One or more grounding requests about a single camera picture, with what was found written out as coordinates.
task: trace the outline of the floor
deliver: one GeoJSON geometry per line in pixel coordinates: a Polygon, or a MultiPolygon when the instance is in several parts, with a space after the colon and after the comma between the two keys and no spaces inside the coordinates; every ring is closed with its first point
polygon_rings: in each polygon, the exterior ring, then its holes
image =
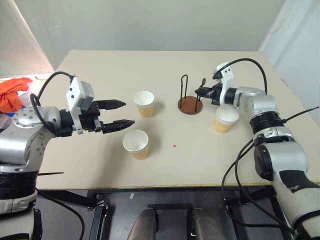
{"type": "MultiPolygon", "coordinates": [[[[86,190],[72,192],[83,196],[87,194],[86,190]]],[[[229,191],[227,194],[232,197],[237,193],[229,191]]],[[[202,208],[215,218],[226,240],[236,239],[232,221],[222,208],[219,191],[118,192],[98,197],[109,202],[108,220],[111,220],[105,223],[102,240],[126,240],[134,221],[140,212],[147,208],[148,204],[192,204],[193,208],[202,208]]],[[[268,200],[261,200],[259,203],[267,210],[272,211],[268,200]]],[[[40,197],[38,197],[35,207],[41,211],[42,240],[79,239],[81,225],[73,213],[40,197]]],[[[89,239],[94,212],[84,207],[74,205],[71,207],[82,215],[85,222],[83,239],[89,239]]],[[[251,204],[243,205],[239,211],[245,222],[274,223],[251,204]]],[[[159,210],[158,215],[157,240],[186,239],[186,210],[159,210]]],[[[250,240],[282,239],[281,232],[272,228],[246,228],[246,234],[250,240]]]]}

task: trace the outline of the white paper cup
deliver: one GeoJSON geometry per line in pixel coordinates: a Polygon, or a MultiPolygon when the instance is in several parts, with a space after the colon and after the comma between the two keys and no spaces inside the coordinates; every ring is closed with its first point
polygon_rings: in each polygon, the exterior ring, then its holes
{"type": "Polygon", "coordinates": [[[144,118],[151,118],[155,111],[155,96],[149,91],[139,91],[133,96],[133,100],[144,118]]]}
{"type": "Polygon", "coordinates": [[[216,110],[213,128],[218,133],[225,133],[238,119],[239,113],[234,107],[222,105],[216,110]]]}
{"type": "Polygon", "coordinates": [[[148,155],[149,137],[146,132],[136,129],[127,132],[123,139],[122,145],[135,159],[145,159],[148,155]]]}

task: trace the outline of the tabletop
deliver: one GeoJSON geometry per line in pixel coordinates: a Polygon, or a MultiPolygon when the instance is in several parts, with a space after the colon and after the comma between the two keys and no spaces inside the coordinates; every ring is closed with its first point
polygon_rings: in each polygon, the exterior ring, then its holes
{"type": "MultiPolygon", "coordinates": [[[[126,102],[114,110],[102,110],[104,123],[135,120],[131,127],[108,134],[85,132],[52,139],[46,148],[39,176],[39,189],[106,189],[220,186],[224,173],[238,152],[253,137],[246,117],[226,133],[213,130],[217,106],[203,99],[203,109],[195,115],[182,113],[177,105],[180,79],[188,74],[187,96],[195,96],[203,78],[213,86],[216,66],[238,58],[258,61],[267,76],[268,94],[274,96],[280,116],[287,118],[305,108],[275,68],[258,51],[89,51],[72,50],[57,71],[75,74],[91,84],[95,100],[118,99],[126,102]],[[133,96],[139,91],[155,96],[155,114],[142,118],[133,96]],[[149,155],[144,160],[130,156],[122,146],[123,136],[131,130],[144,130],[149,136],[149,155]]],[[[232,65],[234,87],[264,88],[259,69],[251,62],[232,65]]],[[[55,77],[41,98],[42,106],[68,108],[66,76],[55,77]]],[[[320,179],[320,128],[309,114],[286,124],[304,148],[309,160],[307,176],[320,179]]],[[[255,171],[253,150],[239,163],[239,178],[244,185],[266,185],[255,171]]],[[[236,185],[234,171],[226,179],[236,185]]]]}

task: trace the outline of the white wall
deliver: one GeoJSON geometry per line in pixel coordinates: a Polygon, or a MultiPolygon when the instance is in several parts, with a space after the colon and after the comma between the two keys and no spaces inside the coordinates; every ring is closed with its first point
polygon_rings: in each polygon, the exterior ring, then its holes
{"type": "Polygon", "coordinates": [[[56,68],[78,50],[257,51],[282,0],[15,0],[56,68]]]}
{"type": "Polygon", "coordinates": [[[0,78],[53,69],[14,0],[0,0],[0,78]]]}
{"type": "MultiPolygon", "coordinates": [[[[263,52],[301,103],[306,108],[316,107],[320,105],[320,2],[286,3],[287,9],[263,52]]],[[[320,125],[320,111],[310,114],[320,125]]]]}

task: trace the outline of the black cable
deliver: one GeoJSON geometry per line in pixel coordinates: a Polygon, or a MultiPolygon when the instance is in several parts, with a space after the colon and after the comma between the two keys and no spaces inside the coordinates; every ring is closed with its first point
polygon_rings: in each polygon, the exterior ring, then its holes
{"type": "Polygon", "coordinates": [[[35,115],[38,117],[38,119],[40,120],[40,122],[51,132],[53,133],[54,135],[56,135],[56,131],[55,131],[55,128],[53,127],[53,125],[50,125],[52,124],[51,122],[46,122],[44,120],[44,118],[41,116],[40,112],[39,112],[39,109],[37,108],[37,106],[41,106],[40,104],[40,101],[38,99],[38,97],[31,93],[30,94],[30,102],[31,102],[31,105],[33,107],[33,110],[35,112],[35,115]]]}
{"type": "Polygon", "coordinates": [[[238,175],[238,163],[239,163],[239,158],[237,158],[235,160],[235,165],[234,165],[234,173],[235,173],[235,179],[236,182],[238,183],[241,192],[245,195],[245,197],[247,199],[249,199],[249,201],[255,205],[260,211],[262,211],[263,213],[265,213],[266,215],[268,215],[270,218],[272,218],[273,220],[275,220],[276,222],[279,223],[279,225],[283,226],[283,229],[286,229],[287,231],[289,231],[291,234],[294,234],[294,231],[281,219],[279,219],[278,217],[276,217],[275,215],[273,215],[271,212],[267,211],[266,209],[264,209],[261,205],[259,205],[250,195],[249,193],[245,190],[245,188],[242,186],[240,180],[239,180],[239,175],[238,175]]]}
{"type": "Polygon", "coordinates": [[[72,81],[72,79],[74,78],[74,76],[72,76],[71,74],[64,72],[64,71],[56,71],[54,73],[51,74],[51,76],[44,82],[44,84],[42,85],[39,93],[38,93],[38,99],[41,98],[42,93],[44,92],[46,86],[48,85],[48,83],[51,81],[51,79],[53,79],[55,76],[57,75],[66,75],[67,77],[70,78],[70,81],[72,81]]]}
{"type": "Polygon", "coordinates": [[[288,118],[286,118],[286,119],[282,119],[281,121],[285,124],[285,123],[288,122],[289,120],[294,119],[295,117],[298,117],[298,116],[300,116],[301,114],[305,114],[305,113],[307,113],[307,112],[313,111],[313,110],[318,109],[318,108],[319,108],[319,106],[316,106],[316,107],[313,107],[313,108],[309,108],[309,109],[304,110],[304,111],[301,111],[301,112],[299,112],[299,113],[297,113],[297,114],[295,114],[295,115],[292,115],[291,117],[288,117],[288,118]]]}
{"type": "Polygon", "coordinates": [[[37,192],[38,192],[38,194],[40,196],[42,196],[42,197],[44,197],[44,198],[46,198],[46,199],[48,199],[48,200],[50,200],[50,201],[52,201],[52,202],[54,202],[56,204],[59,204],[60,206],[68,209],[69,211],[73,212],[79,218],[79,220],[81,222],[81,235],[80,235],[79,240],[82,240],[82,238],[84,237],[84,233],[85,233],[85,222],[84,222],[84,219],[82,218],[82,216],[76,210],[74,210],[73,208],[69,207],[68,205],[66,205],[66,204],[54,199],[53,197],[45,194],[44,192],[38,190],[37,188],[36,188],[36,190],[37,190],[37,192]]]}
{"type": "MultiPolygon", "coordinates": [[[[236,161],[239,161],[240,159],[242,159],[247,152],[249,152],[252,148],[253,148],[253,144],[252,144],[253,140],[251,139],[239,152],[236,161]]],[[[240,221],[238,219],[236,219],[229,211],[228,208],[225,205],[225,198],[224,198],[224,187],[225,187],[225,181],[226,181],[226,177],[228,175],[228,173],[230,172],[230,170],[236,165],[236,161],[234,161],[231,166],[228,168],[228,170],[225,172],[223,178],[222,178],[222,183],[221,183],[221,193],[220,193],[220,198],[221,198],[221,202],[222,202],[222,206],[224,208],[224,211],[226,212],[226,214],[236,223],[245,226],[245,227],[251,227],[251,228],[278,228],[278,229],[286,229],[284,226],[279,225],[279,224],[263,224],[263,223],[244,223],[243,221],[240,221]]]]}
{"type": "Polygon", "coordinates": [[[215,72],[215,74],[213,75],[213,79],[215,79],[215,76],[218,73],[220,73],[221,71],[223,71],[224,69],[226,69],[227,67],[231,66],[232,64],[242,62],[242,61],[248,61],[248,62],[254,63],[260,69],[260,71],[262,73],[262,77],[263,77],[263,82],[264,82],[264,91],[265,91],[265,94],[268,94],[266,73],[265,73],[264,69],[262,68],[262,66],[256,60],[254,60],[252,58],[239,58],[239,59],[236,59],[234,61],[229,62],[228,64],[224,65],[222,68],[220,68],[218,71],[215,72]]]}

